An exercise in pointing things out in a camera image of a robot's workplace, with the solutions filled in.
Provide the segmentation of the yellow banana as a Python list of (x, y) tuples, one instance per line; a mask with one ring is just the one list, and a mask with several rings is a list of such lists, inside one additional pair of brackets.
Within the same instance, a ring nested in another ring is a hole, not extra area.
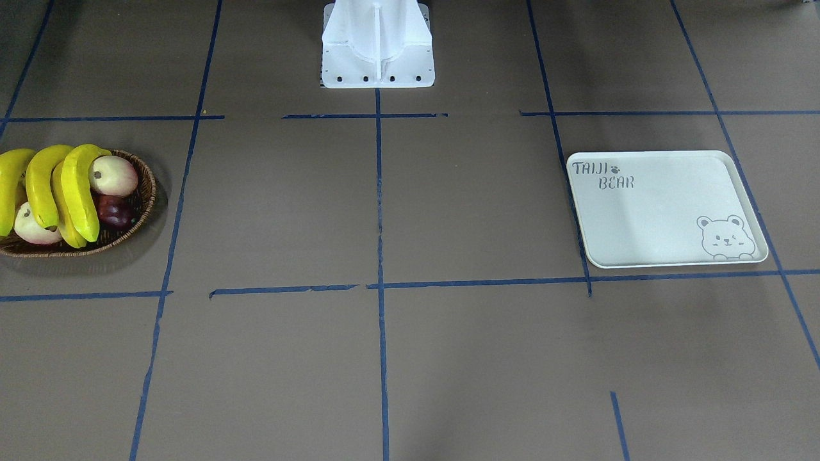
[(110, 155), (110, 150), (88, 143), (71, 149), (63, 160), (61, 184), (68, 213), (74, 230), (87, 242), (97, 241), (100, 231), (91, 192), (91, 168), (97, 158)]
[(24, 186), (30, 210), (35, 221), (44, 229), (55, 227), (59, 222), (58, 205), (52, 191), (52, 172), (73, 146), (54, 144), (36, 152), (24, 175)]
[(17, 189), (29, 162), (35, 157), (33, 149), (12, 149), (1, 155), (1, 236), (9, 236), (17, 216)]
[(85, 248), (86, 240), (76, 228), (69, 213), (69, 207), (62, 184), (62, 168), (64, 161), (60, 161), (51, 174), (51, 190), (56, 208), (58, 208), (58, 231), (61, 238), (72, 248)]

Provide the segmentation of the white bear tray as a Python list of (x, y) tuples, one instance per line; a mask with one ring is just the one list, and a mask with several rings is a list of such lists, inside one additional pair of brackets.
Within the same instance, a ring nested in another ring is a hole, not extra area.
[(577, 152), (566, 171), (597, 268), (752, 264), (769, 255), (726, 152)]

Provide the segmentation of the dark red fruit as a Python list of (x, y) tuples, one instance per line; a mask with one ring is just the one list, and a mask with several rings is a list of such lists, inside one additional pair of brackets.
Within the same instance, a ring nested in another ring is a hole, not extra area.
[(97, 218), (108, 229), (128, 231), (138, 221), (138, 214), (122, 197), (97, 195), (94, 204)]

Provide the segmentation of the pale red apple upper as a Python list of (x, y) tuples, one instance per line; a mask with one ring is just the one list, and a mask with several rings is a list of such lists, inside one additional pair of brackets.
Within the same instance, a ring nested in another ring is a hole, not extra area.
[(138, 181), (136, 169), (119, 156), (101, 156), (90, 169), (90, 187), (99, 195), (129, 196), (137, 189)]

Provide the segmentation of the pale red apple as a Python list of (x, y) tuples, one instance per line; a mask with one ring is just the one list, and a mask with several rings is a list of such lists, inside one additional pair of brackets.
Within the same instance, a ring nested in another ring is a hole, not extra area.
[(136, 169), (119, 156), (101, 156), (90, 169), (90, 187), (99, 195), (129, 196), (137, 189), (138, 181)]
[(23, 202), (18, 207), (13, 231), (20, 239), (33, 245), (53, 245), (62, 241), (59, 230), (43, 228), (36, 222), (29, 202)]

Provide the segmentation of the pale red apple lower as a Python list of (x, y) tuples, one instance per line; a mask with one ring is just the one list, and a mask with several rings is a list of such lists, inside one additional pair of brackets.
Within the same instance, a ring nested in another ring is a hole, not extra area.
[(43, 228), (36, 222), (29, 202), (23, 202), (18, 207), (13, 231), (20, 239), (33, 245), (53, 245), (62, 241), (59, 230)]

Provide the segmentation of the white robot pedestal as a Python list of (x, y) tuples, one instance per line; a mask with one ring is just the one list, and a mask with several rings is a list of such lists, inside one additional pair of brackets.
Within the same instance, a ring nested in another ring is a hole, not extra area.
[(326, 88), (427, 88), (436, 81), (430, 13), (418, 1), (325, 5), (320, 82)]

